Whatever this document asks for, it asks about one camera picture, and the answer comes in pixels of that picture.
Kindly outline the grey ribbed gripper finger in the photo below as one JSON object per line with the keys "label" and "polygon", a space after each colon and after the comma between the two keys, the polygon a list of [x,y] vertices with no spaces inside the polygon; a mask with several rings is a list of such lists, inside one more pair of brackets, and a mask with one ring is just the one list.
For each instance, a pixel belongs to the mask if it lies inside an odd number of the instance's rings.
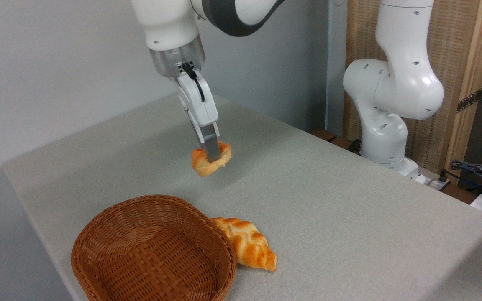
{"label": "grey ribbed gripper finger", "polygon": [[213,122],[212,124],[200,127],[205,139],[205,148],[203,150],[206,152],[207,160],[210,163],[219,160],[221,158],[220,147],[218,144],[218,137],[220,134],[216,129],[216,123]]}
{"label": "grey ribbed gripper finger", "polygon": [[193,119],[191,119],[191,124],[192,124],[193,130],[195,131],[195,135],[197,136],[197,140],[199,141],[200,148],[204,149],[205,148],[205,139],[204,139],[201,127]]}

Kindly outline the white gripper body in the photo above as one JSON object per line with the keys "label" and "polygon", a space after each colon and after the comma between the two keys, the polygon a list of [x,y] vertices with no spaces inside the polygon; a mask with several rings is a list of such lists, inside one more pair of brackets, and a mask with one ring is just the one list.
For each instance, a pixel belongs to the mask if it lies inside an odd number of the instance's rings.
{"label": "white gripper body", "polygon": [[218,121],[219,115],[208,83],[198,70],[177,78],[184,108],[199,124],[206,126]]}

